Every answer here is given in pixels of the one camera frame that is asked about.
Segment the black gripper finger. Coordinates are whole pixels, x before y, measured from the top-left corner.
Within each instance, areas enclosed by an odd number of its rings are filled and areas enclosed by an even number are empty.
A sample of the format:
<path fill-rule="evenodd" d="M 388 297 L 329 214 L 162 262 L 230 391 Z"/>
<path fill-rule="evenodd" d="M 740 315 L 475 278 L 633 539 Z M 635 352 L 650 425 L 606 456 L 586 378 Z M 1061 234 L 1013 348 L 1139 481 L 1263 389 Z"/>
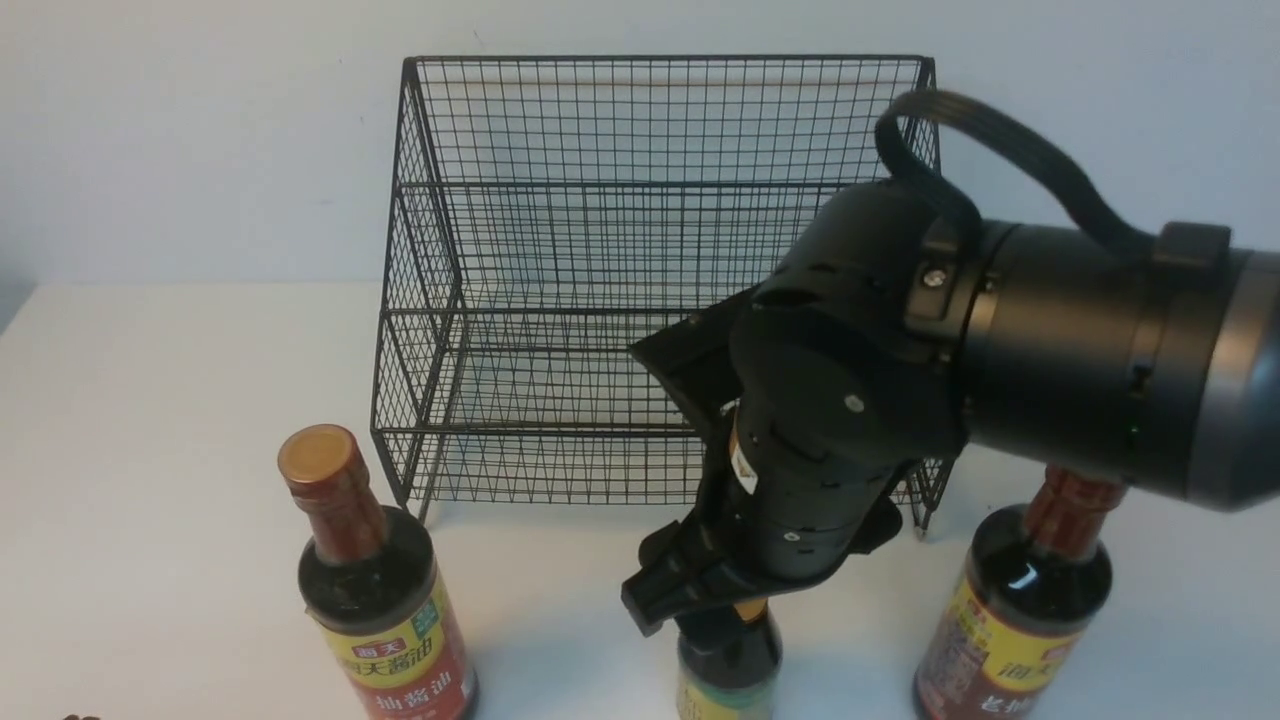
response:
<path fill-rule="evenodd" d="M 622 584 L 621 602 L 645 638 L 667 623 L 689 638 L 735 638 L 741 632 L 741 619 L 731 606 L 713 606 L 680 580 L 634 575 Z"/>

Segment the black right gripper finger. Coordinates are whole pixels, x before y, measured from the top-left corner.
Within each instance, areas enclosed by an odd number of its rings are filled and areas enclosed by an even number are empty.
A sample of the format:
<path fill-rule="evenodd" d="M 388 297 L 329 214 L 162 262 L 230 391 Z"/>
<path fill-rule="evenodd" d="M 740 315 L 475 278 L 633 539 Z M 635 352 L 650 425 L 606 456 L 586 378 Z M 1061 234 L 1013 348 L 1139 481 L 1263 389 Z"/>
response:
<path fill-rule="evenodd" d="M 640 544 L 640 574 L 659 583 L 684 583 L 723 562 L 721 510 L 699 503 L 678 521 L 650 533 Z"/>

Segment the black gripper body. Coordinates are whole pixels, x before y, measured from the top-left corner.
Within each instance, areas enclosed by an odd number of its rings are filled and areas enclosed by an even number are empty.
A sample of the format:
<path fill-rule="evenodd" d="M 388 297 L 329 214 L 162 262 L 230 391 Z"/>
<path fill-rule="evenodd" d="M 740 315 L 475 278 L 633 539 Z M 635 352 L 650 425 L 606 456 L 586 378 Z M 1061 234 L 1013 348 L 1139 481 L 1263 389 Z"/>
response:
<path fill-rule="evenodd" d="M 902 475 L 966 443 L 937 347 L 852 301 L 744 291 L 630 352 L 704 443 L 723 562 L 685 583 L 713 606 L 820 584 Z"/>

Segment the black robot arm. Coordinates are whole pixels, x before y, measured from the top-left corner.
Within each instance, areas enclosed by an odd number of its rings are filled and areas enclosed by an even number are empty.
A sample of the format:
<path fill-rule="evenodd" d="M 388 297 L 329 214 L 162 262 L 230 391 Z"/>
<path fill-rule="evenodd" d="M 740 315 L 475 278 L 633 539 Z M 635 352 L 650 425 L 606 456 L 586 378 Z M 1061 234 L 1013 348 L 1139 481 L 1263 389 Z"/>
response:
<path fill-rule="evenodd" d="M 630 351 L 705 448 L 622 585 L 644 635 L 736 637 L 736 605 L 896 537 L 896 486 L 970 443 L 1215 511 L 1277 497 L 1277 255 L 1220 225 L 956 241 L 902 183 L 854 184 L 762 283 Z"/>

